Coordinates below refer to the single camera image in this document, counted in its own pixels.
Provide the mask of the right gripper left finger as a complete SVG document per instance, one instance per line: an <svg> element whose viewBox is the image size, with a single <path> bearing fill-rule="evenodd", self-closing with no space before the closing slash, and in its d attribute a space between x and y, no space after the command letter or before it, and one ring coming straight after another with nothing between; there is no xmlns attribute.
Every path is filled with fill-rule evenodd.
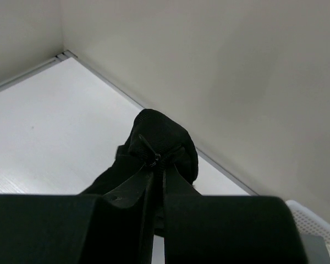
<svg viewBox="0 0 330 264"><path fill-rule="evenodd" d="M0 194L0 263L150 263L154 176L105 195Z"/></svg>

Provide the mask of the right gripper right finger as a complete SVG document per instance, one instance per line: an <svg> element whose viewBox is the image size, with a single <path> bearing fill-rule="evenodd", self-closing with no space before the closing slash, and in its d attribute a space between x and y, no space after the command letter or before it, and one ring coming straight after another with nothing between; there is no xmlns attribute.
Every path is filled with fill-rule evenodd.
<svg viewBox="0 0 330 264"><path fill-rule="evenodd" d="M283 200L274 196L203 196L166 169L166 263L307 263Z"/></svg>

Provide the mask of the black pleated skirt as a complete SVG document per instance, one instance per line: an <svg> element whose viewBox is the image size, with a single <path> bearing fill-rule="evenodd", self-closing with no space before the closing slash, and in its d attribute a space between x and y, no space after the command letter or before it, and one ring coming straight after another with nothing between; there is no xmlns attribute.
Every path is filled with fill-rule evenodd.
<svg viewBox="0 0 330 264"><path fill-rule="evenodd" d="M110 233L160 236L196 227L198 155L189 133L166 115L142 110L113 164L84 191L102 197L92 224Z"/></svg>

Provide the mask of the white plastic basket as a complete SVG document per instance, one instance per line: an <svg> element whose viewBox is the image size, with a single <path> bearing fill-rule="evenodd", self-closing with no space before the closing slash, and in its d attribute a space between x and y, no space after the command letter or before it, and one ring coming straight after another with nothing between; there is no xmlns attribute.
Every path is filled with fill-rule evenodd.
<svg viewBox="0 0 330 264"><path fill-rule="evenodd" d="M294 200L288 200L285 203L291 210L300 233L323 237L324 241L330 245L330 224L328 222Z"/></svg>

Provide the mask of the grey skirt in basket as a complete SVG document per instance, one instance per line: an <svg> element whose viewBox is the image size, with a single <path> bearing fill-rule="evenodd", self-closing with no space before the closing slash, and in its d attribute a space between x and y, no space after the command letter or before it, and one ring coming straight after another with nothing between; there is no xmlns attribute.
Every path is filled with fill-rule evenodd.
<svg viewBox="0 0 330 264"><path fill-rule="evenodd" d="M302 234L301 239L309 264L330 264L330 256L323 237Z"/></svg>

